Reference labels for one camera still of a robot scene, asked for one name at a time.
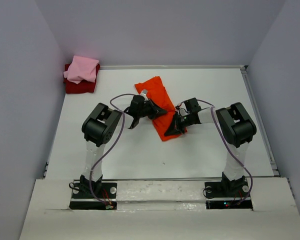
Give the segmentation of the orange t shirt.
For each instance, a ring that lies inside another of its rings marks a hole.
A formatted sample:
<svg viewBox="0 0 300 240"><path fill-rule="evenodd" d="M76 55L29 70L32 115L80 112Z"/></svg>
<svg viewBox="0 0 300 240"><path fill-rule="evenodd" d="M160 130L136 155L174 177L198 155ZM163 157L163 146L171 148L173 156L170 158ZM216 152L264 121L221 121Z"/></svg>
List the orange t shirt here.
<svg viewBox="0 0 300 240"><path fill-rule="evenodd" d="M181 133L178 133L177 135L165 136L165 132L172 123L173 116L175 114L175 106L173 105L173 102L171 101L167 90L162 83L161 77L152 77L145 82L136 83L134 87L139 94L143 90L147 90L146 96L153 100L159 107L167 111L167 114L152 120L152 124L160 139L163 142L166 142L181 136Z"/></svg>

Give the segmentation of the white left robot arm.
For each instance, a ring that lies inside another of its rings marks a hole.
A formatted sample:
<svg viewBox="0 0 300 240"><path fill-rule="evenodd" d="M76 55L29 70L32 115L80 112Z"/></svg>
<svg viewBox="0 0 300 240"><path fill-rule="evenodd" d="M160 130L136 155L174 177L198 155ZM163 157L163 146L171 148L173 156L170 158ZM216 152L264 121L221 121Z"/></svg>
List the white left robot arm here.
<svg viewBox="0 0 300 240"><path fill-rule="evenodd" d="M141 118L155 120L167 113L167 110L144 94L132 94L130 105L125 110L116 106L111 109L104 103L98 103L81 127L86 143L86 157L84 170L79 179L79 189L87 196L101 200L97 196L102 189L102 161L119 141L126 115L133 118L129 127L132 130Z"/></svg>

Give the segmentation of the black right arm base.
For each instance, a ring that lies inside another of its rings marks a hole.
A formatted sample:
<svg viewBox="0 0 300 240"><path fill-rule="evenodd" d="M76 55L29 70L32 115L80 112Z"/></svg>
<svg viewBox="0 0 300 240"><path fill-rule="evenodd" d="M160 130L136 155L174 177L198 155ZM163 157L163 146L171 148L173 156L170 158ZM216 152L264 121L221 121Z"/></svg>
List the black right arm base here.
<svg viewBox="0 0 300 240"><path fill-rule="evenodd" d="M253 209L251 196L247 195L250 187L248 183L234 190L220 189L221 182L211 181L204 184L202 194L205 197L207 210Z"/></svg>

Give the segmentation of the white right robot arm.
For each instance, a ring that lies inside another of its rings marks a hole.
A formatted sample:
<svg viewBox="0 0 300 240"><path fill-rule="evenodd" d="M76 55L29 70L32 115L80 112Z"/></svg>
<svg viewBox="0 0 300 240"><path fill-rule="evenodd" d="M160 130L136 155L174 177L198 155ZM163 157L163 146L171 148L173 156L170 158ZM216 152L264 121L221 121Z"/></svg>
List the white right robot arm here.
<svg viewBox="0 0 300 240"><path fill-rule="evenodd" d="M191 98L176 106L176 112L165 131L166 137L185 134L187 127L214 124L227 150L221 181L206 182L203 194L207 199L250 197L253 188L252 174L245 166L246 152L257 133L257 127L240 102L217 109L208 103L201 108L202 100Z"/></svg>

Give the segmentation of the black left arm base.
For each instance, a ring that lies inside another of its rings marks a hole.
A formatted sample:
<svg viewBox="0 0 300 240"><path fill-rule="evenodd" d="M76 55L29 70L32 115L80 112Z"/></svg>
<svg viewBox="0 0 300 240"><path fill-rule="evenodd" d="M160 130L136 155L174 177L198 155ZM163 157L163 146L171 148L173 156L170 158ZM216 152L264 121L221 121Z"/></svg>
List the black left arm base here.
<svg viewBox="0 0 300 240"><path fill-rule="evenodd" d="M78 181L70 182L71 197L69 208L71 210L97 210L107 211L117 209L117 190L116 182L105 181L98 193L94 195L90 189L82 186Z"/></svg>

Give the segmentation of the dark red folded t shirt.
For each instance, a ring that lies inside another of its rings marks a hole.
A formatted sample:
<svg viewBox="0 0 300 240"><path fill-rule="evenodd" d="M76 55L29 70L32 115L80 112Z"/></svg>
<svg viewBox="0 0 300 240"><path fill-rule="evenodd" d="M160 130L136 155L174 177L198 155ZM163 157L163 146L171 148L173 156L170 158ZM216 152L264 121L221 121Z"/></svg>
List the dark red folded t shirt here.
<svg viewBox="0 0 300 240"><path fill-rule="evenodd" d="M68 69L70 64L64 66L64 71ZM94 93L97 85L97 76L100 70L100 64L96 67L96 81L87 82L85 80L81 81L79 84L68 81L63 77L63 83L65 84L65 92L67 94L85 94L85 93Z"/></svg>

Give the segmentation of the pink folded t shirt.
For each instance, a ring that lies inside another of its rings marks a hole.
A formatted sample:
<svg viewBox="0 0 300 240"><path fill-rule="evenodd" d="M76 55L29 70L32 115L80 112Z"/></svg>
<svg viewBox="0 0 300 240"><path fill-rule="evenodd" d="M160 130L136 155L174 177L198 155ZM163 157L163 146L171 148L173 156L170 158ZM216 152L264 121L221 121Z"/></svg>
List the pink folded t shirt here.
<svg viewBox="0 0 300 240"><path fill-rule="evenodd" d="M77 85L81 81L95 83L99 63L97 59L74 55L68 69L63 72L63 77Z"/></svg>

